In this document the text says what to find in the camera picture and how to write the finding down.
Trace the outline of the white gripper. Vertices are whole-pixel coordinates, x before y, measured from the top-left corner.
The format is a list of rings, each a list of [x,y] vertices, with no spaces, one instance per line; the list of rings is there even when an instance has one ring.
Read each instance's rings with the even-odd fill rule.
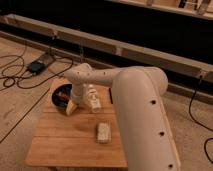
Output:
[[[84,84],[73,84],[71,89],[71,100],[68,101],[66,107],[66,115],[71,116],[77,109],[76,104],[80,104],[84,101],[85,85]]]

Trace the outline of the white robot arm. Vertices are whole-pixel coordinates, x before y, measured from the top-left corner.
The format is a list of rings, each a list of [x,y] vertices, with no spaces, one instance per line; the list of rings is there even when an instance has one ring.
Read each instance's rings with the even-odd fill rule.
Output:
[[[83,100],[83,86],[111,88],[128,171],[181,171],[181,163],[162,102],[168,87],[158,67],[131,66],[95,70],[87,63],[66,72],[71,99]]]

